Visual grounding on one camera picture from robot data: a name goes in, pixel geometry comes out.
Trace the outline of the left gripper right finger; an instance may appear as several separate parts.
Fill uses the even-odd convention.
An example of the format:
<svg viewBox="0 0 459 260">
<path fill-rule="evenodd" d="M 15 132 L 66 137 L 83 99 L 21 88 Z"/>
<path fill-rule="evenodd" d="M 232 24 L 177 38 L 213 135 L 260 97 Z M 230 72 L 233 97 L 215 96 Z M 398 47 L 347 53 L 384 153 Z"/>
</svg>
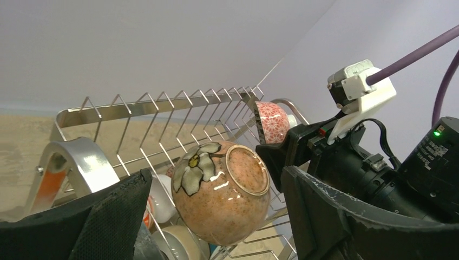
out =
<svg viewBox="0 0 459 260">
<path fill-rule="evenodd" d="M 458 259 L 458 225 L 390 212 L 295 166 L 281 174 L 299 259 Z"/>
</svg>

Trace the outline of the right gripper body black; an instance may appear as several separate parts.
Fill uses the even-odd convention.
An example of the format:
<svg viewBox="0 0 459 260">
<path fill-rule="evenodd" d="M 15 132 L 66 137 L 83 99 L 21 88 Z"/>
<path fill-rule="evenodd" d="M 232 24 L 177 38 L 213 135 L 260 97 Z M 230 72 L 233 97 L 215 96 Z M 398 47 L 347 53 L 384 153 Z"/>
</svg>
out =
<svg viewBox="0 0 459 260">
<path fill-rule="evenodd" d="M 389 166 L 380 154 L 371 154 L 359 146 L 365 132 L 360 121 L 342 139 L 327 144 L 336 120 L 315 123 L 314 138 L 308 143 L 312 151 L 308 174 L 322 182 L 387 211 L 400 215 L 430 219 L 430 203 L 400 178 L 400 161 L 387 141 L 385 125 L 374 120 L 380 130 L 379 144 L 389 157 Z"/>
</svg>

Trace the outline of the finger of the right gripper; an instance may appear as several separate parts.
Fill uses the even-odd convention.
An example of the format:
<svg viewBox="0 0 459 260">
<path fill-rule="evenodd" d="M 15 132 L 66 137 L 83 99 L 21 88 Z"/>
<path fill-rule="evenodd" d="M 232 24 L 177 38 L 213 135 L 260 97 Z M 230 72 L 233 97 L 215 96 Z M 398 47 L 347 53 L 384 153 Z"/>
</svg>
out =
<svg viewBox="0 0 459 260">
<path fill-rule="evenodd" d="M 283 142 L 260 144 L 255 151 L 261 157 L 278 192 L 282 192 L 281 174 L 285 166 L 301 166 L 314 158 L 308 147 L 310 139 L 318 135 L 320 124 L 300 124 L 290 130 Z"/>
</svg>

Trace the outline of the beige bowl brown rim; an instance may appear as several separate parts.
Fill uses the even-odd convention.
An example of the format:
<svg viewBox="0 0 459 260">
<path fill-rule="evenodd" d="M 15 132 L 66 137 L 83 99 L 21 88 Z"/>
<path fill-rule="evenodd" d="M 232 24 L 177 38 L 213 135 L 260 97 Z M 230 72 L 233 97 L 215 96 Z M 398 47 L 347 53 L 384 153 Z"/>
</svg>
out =
<svg viewBox="0 0 459 260">
<path fill-rule="evenodd" d="M 270 175 L 252 149 L 230 141 L 194 145 L 174 167 L 176 210 L 211 244 L 232 246 L 260 228 L 270 205 Z"/>
</svg>

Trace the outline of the orange white floral bowl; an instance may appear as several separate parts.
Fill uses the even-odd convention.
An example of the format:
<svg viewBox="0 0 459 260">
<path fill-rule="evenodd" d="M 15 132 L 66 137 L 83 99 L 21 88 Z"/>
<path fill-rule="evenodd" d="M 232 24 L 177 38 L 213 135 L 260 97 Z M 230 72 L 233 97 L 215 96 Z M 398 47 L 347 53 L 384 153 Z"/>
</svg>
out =
<svg viewBox="0 0 459 260">
<path fill-rule="evenodd" d="M 153 202 L 153 197 L 150 195 L 147 200 L 146 210 L 143 214 L 143 222 L 146 225 L 146 227 L 149 229 L 154 225 L 153 213 L 154 213 L 154 202 Z"/>
</svg>

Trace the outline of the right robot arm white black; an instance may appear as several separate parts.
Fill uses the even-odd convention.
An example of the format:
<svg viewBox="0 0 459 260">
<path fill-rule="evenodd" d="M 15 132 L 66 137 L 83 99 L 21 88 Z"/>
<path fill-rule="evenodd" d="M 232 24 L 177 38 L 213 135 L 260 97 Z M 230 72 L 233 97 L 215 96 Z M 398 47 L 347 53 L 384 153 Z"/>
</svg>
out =
<svg viewBox="0 0 459 260">
<path fill-rule="evenodd" d="M 456 118 L 441 118 L 404 161 L 391 150 L 381 121 L 376 125 L 382 154 L 360 146 L 363 121 L 328 144 L 336 124 L 337 118 L 301 124 L 283 141 L 256 147 L 279 192 L 286 191 L 280 180 L 283 168 L 308 163 L 308 174 L 373 206 L 418 219 L 458 222 Z"/>
</svg>

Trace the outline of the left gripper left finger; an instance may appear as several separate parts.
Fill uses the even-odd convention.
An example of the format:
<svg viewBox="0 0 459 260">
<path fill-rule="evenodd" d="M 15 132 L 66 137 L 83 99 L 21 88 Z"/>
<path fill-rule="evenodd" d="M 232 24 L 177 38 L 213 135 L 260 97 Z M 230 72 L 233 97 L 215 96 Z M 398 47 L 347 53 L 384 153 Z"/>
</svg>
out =
<svg viewBox="0 0 459 260">
<path fill-rule="evenodd" d="M 64 205 L 1 222 L 1 259 L 133 259 L 152 179 L 142 169 Z"/>
</svg>

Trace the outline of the stainless steel dish rack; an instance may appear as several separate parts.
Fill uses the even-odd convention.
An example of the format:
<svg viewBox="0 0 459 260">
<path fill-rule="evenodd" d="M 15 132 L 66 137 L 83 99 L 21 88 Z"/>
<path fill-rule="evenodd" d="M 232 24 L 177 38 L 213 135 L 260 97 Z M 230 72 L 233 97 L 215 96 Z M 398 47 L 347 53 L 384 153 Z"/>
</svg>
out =
<svg viewBox="0 0 459 260">
<path fill-rule="evenodd" d="M 36 167 L 24 214 L 31 215 L 91 194 L 142 168 L 165 174 L 194 145 L 228 140 L 254 148 L 253 110 L 265 95 L 258 87 L 143 94 L 108 105 L 86 98 L 79 108 L 59 112 Z M 210 251 L 209 259 L 296 259 L 284 197 L 273 186 L 262 226 L 244 241 Z M 156 231 L 181 225 L 179 216 Z"/>
</svg>

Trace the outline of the black white speckled pink bowl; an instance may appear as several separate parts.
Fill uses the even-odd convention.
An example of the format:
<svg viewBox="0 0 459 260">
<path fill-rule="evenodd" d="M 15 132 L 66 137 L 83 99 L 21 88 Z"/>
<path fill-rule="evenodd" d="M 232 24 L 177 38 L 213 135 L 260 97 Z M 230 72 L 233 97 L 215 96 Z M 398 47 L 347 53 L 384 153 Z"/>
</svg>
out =
<svg viewBox="0 0 459 260">
<path fill-rule="evenodd" d="M 273 102 L 256 101 L 253 111 L 262 144 L 282 143 L 291 128 L 286 112 Z"/>
</svg>

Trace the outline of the white bowl brown outside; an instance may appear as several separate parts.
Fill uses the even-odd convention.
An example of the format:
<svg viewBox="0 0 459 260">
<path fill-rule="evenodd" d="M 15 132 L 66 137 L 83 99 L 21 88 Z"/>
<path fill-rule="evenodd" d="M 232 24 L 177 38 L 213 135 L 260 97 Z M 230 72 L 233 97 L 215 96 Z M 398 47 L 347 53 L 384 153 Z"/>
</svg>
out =
<svg viewBox="0 0 459 260">
<path fill-rule="evenodd" d="M 173 225 L 154 231 L 152 238 L 165 259 L 209 259 L 207 242 L 191 234 L 185 226 Z"/>
</svg>

